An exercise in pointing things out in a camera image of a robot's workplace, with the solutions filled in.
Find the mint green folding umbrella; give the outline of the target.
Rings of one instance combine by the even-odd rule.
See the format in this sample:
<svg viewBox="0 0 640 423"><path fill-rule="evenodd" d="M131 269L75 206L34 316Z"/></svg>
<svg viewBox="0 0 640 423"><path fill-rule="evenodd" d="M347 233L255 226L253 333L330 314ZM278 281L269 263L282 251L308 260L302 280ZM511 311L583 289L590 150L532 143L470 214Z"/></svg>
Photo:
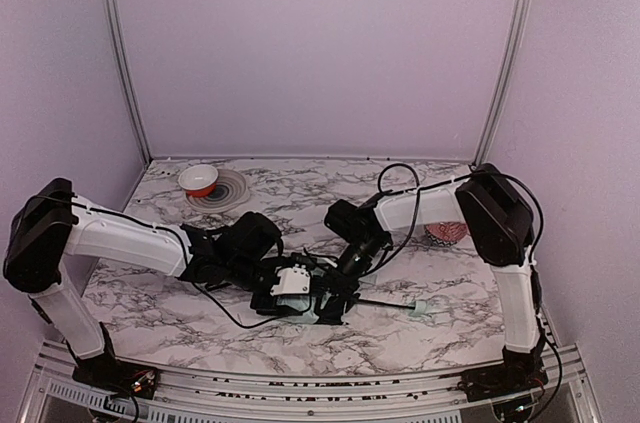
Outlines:
<svg viewBox="0 0 640 423"><path fill-rule="evenodd" d="M286 295L275 298L276 310L288 323L340 326L343 316L354 306L364 305L405 311L410 317L422 317L430 311L425 300L409 304L391 303L363 298L359 293L349 298L335 295Z"/></svg>

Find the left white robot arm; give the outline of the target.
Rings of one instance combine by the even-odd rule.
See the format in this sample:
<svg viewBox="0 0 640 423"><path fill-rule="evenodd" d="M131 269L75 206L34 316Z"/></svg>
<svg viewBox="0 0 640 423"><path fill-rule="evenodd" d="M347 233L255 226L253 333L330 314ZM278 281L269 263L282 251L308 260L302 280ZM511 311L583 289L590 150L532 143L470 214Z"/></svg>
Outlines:
<svg viewBox="0 0 640 423"><path fill-rule="evenodd" d="M213 230L163 226L97 206L75 194L69 180L55 178L14 216L3 276L62 334L75 361L75 381L151 399L158 369L116 357L108 330L69 282L64 257L134 265L198 288L252 287L266 280L259 273L262 258L282 247L281 231L260 213L247 212Z"/></svg>

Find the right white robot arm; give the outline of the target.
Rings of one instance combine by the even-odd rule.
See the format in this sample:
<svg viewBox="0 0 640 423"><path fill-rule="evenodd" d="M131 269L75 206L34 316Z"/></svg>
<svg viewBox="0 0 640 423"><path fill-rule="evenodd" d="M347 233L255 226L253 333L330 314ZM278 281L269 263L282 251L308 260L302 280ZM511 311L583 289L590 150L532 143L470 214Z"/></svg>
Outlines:
<svg viewBox="0 0 640 423"><path fill-rule="evenodd" d="M505 327L502 360L466 370L458 385L470 401L528 391L547 383L542 351L546 338L539 310L541 287L534 250L543 216L526 186L491 164L469 174L408 190L383 190L356 206L332 204L327 228L347 244L327 280L336 298L354 296L360 279L381 269L396 255L391 235L418 225L462 223L476 253L494 275Z"/></svg>

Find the grey ringed plate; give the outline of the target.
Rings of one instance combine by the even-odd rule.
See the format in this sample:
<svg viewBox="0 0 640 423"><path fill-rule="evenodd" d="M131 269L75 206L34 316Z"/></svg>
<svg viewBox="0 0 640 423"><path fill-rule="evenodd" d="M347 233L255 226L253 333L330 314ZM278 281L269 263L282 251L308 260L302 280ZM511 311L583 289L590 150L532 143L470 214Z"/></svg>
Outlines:
<svg viewBox="0 0 640 423"><path fill-rule="evenodd" d="M206 214L220 214L237 208L250 199L246 178L235 170L219 169L216 187L204 197L186 195L186 202Z"/></svg>

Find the orange white bowl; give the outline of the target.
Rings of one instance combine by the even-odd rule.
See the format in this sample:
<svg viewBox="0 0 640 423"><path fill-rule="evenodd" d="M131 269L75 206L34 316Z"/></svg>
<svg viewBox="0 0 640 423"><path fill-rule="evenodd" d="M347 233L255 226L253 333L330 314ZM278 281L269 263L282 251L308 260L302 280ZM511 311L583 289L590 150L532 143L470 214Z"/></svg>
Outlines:
<svg viewBox="0 0 640 423"><path fill-rule="evenodd" d="M214 166L198 164L183 170L178 184L187 196L201 198L215 190L218 178L219 171Z"/></svg>

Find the front aluminium rail base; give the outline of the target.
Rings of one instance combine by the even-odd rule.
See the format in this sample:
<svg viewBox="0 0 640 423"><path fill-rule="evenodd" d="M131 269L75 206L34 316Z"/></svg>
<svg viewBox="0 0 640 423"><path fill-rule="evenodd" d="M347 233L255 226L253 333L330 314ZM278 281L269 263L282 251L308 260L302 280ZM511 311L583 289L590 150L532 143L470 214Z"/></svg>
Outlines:
<svg viewBox="0 0 640 423"><path fill-rule="evenodd" d="M576 346L545 351L544 387L470 401L462 389L467 366L366 376L285 376L161 365L152 399L131 402L73 380L62 343L46 341L18 413L20 422L503 422L500 408L531 412L541 422L602 419Z"/></svg>

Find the right aluminium frame post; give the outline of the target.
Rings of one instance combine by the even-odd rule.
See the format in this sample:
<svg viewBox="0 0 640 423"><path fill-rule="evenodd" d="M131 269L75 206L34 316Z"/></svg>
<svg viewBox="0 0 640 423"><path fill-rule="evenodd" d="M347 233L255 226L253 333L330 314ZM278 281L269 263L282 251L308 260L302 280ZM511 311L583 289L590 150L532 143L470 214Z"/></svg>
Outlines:
<svg viewBox="0 0 640 423"><path fill-rule="evenodd" d="M484 163L489 156L500 118L506 105L509 87L525 33L531 0L514 0L507 40L489 111L475 151L473 165Z"/></svg>

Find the aluminium frame post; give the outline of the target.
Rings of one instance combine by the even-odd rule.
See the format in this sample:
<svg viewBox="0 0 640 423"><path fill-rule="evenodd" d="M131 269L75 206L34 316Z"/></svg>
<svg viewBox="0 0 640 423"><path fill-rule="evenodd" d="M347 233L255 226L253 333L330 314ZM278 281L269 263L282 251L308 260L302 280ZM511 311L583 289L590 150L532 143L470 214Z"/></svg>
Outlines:
<svg viewBox="0 0 640 423"><path fill-rule="evenodd" d="M531 0L514 0L507 40L489 111L475 151L473 165L484 163L489 156L500 118L506 105L509 87L525 33Z"/></svg>
<svg viewBox="0 0 640 423"><path fill-rule="evenodd" d="M116 70L123 93L138 152L145 167L152 162L150 144L143 126L130 65L126 53L124 33L117 0L104 0L105 15L110 35Z"/></svg>

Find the left aluminium frame post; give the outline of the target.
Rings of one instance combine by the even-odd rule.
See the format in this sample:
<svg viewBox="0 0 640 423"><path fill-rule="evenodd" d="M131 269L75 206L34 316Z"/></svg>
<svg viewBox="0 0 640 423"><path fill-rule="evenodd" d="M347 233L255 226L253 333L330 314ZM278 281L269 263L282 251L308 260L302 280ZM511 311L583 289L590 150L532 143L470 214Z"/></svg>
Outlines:
<svg viewBox="0 0 640 423"><path fill-rule="evenodd" d="M123 93L138 152L145 167L152 162L150 144L143 126L130 65L126 53L124 33L117 0L104 0L105 15L110 35L116 70Z"/></svg>

